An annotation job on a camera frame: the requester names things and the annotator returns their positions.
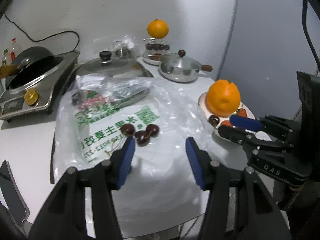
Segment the printed clear plastic bag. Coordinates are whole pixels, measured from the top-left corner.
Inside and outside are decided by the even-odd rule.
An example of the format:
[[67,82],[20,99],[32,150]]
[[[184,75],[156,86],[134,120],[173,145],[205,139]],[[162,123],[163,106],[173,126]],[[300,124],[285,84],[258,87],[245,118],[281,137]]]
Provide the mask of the printed clear plastic bag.
[[57,113],[54,178],[71,166],[84,170],[114,157],[133,137],[132,172],[113,195],[119,220],[150,220],[192,207],[200,189],[184,144],[187,137],[210,144],[205,120],[183,89],[164,80],[77,77]]

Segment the large orange on plate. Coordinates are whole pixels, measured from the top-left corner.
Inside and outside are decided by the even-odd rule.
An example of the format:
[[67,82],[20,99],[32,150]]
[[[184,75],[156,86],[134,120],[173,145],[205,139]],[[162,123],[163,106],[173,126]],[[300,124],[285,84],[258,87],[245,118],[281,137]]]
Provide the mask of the large orange on plate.
[[232,115],[240,106],[241,95],[238,87],[228,80],[217,80],[206,95],[208,110],[220,117]]

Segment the dark cherry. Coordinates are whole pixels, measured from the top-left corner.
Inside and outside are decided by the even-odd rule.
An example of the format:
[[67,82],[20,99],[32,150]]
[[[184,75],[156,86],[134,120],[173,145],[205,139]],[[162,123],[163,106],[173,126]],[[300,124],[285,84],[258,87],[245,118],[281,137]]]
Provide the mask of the dark cherry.
[[160,132],[159,126],[157,126],[156,124],[149,124],[148,126],[146,126],[145,130],[148,133],[148,136],[152,138],[157,137]]
[[107,156],[111,157],[114,151],[118,150],[127,137],[135,134],[135,127],[132,124],[123,124],[120,127],[120,135],[111,139],[111,147],[105,150]]
[[138,146],[146,146],[150,142],[150,135],[147,131],[137,131],[135,133],[135,140]]
[[220,123],[220,118],[217,115],[211,115],[208,118],[208,122],[213,126],[216,127]]

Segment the small steel saucepan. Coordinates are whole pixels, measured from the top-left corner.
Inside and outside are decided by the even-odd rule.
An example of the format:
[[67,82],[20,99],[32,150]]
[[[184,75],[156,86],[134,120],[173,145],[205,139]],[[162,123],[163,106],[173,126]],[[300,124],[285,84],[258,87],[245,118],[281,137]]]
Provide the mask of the small steel saucepan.
[[161,55],[159,57],[159,73],[167,80],[177,83],[192,83],[199,77],[199,72],[211,72],[212,66],[186,56],[184,50],[178,53]]

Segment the white saucer under jar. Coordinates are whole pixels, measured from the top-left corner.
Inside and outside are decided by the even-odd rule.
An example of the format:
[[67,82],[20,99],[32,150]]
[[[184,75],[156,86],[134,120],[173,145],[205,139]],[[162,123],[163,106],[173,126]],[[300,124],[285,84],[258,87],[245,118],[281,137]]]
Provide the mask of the white saucer under jar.
[[159,60],[160,55],[149,55],[144,53],[142,57],[143,57],[143,61],[147,64],[150,64],[153,66],[159,66],[161,64]]

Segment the orange on glass jar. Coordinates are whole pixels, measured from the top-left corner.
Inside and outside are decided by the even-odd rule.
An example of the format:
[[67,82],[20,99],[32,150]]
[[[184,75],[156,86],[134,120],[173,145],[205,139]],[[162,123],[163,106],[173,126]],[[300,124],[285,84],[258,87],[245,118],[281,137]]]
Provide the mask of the orange on glass jar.
[[152,38],[163,39],[169,33],[169,26],[163,20],[154,20],[147,27],[147,33]]

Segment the black wok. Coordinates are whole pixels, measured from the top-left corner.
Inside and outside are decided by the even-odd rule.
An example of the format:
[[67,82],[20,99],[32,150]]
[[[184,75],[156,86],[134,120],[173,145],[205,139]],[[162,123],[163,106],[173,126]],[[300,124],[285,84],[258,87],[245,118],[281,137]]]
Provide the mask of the black wok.
[[54,54],[47,48],[35,46],[21,52],[11,64],[1,65],[5,89],[16,89],[33,81],[57,65]]

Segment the steel cup in plastic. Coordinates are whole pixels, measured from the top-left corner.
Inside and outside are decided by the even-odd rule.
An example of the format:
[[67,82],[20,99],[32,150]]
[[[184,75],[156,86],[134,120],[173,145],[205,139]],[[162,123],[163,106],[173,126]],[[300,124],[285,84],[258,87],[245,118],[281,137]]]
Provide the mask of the steel cup in plastic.
[[116,58],[135,58],[135,45],[132,42],[114,41],[111,45],[111,53]]

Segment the sauce bottle red cap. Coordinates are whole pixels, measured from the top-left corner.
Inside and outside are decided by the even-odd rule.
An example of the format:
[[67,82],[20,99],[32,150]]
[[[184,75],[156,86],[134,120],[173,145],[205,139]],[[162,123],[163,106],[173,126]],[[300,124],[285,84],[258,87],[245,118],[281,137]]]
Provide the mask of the sauce bottle red cap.
[[10,58],[11,61],[14,61],[16,57],[21,53],[21,46],[16,42],[16,38],[11,40],[11,47],[10,47]]

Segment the glass jar with cherries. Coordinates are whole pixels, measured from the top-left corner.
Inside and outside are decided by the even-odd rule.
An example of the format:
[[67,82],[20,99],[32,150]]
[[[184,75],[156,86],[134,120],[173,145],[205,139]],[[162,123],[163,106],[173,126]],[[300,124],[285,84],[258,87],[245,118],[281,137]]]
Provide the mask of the glass jar with cherries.
[[143,57],[150,60],[159,60],[163,55],[168,55],[171,53],[171,44],[165,39],[158,38],[146,38],[144,39]]

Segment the red strawberry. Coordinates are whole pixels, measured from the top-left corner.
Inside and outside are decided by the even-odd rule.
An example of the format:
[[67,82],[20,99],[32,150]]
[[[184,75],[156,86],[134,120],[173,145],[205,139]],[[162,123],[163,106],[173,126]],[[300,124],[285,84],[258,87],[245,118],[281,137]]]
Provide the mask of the red strawberry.
[[232,127],[233,125],[232,125],[228,120],[225,120],[225,121],[221,122],[220,126],[229,126],[229,127]]

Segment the strawberry on plate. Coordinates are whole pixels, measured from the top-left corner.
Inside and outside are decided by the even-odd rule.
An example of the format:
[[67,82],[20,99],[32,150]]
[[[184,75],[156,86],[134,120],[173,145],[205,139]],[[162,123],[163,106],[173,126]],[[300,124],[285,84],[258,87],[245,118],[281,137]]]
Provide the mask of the strawberry on plate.
[[237,114],[237,116],[242,116],[242,117],[245,117],[245,118],[248,117],[247,112],[246,112],[246,110],[244,108],[237,109],[236,110],[236,114]]

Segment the oil bottle green cap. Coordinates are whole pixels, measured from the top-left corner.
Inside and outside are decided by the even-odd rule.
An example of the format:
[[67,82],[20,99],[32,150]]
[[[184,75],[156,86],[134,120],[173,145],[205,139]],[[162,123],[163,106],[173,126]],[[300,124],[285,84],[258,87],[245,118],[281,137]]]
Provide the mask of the oil bottle green cap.
[[9,65],[9,64],[11,64],[10,53],[8,52],[7,49],[5,49],[3,51],[2,65]]

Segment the steel induction cooker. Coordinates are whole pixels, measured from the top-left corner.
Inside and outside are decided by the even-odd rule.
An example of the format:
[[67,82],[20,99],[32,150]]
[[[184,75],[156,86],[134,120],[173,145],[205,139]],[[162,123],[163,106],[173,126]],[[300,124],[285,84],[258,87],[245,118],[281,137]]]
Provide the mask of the steel induction cooker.
[[[9,82],[1,95],[1,120],[36,112],[52,113],[54,101],[71,74],[79,56],[78,51],[57,54],[50,64],[27,67]],[[27,90],[35,90],[37,101],[29,105],[24,99]]]

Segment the steel wok lid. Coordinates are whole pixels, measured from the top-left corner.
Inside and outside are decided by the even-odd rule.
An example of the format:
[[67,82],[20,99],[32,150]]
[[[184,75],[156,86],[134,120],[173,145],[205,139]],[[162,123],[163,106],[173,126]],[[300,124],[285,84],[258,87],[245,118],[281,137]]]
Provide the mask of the steel wok lid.
[[75,75],[103,74],[112,78],[153,77],[137,60],[126,57],[113,57],[110,51],[101,51],[99,58],[82,64]]

